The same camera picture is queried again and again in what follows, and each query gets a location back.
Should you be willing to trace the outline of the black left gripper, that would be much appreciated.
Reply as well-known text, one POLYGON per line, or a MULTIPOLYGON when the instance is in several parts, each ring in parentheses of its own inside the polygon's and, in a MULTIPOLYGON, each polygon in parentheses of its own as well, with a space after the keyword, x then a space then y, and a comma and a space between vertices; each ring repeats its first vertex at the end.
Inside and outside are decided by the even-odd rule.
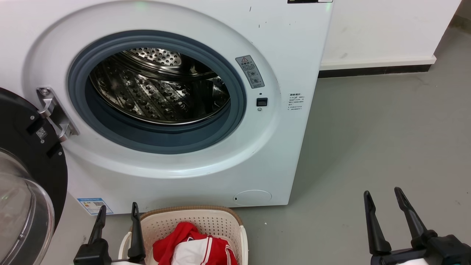
MULTIPOLYGON (((105 205, 100 207, 96 216, 91 235, 87 244, 82 244, 74 257, 74 265, 111 265, 112 259, 108 253, 108 242, 102 238, 102 231, 106 224, 105 205)), ((131 245, 128 249, 128 261, 131 263, 145 263, 146 249, 142 235, 138 203, 133 202, 131 210, 132 232, 131 245)))

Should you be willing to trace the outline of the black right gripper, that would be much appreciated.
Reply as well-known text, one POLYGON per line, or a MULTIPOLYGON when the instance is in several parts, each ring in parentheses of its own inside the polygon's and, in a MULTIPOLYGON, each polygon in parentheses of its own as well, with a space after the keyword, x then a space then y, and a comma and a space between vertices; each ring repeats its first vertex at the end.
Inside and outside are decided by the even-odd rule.
POLYGON ((426 228, 402 188, 395 187, 394 193, 399 208, 406 217, 412 237, 412 248, 392 251, 376 217, 376 206, 370 191, 365 191, 364 206, 369 253, 372 254, 371 265, 399 265, 419 259, 423 259, 428 265, 470 264, 471 248, 469 245, 462 243, 454 235, 433 237, 437 236, 437 233, 426 228))

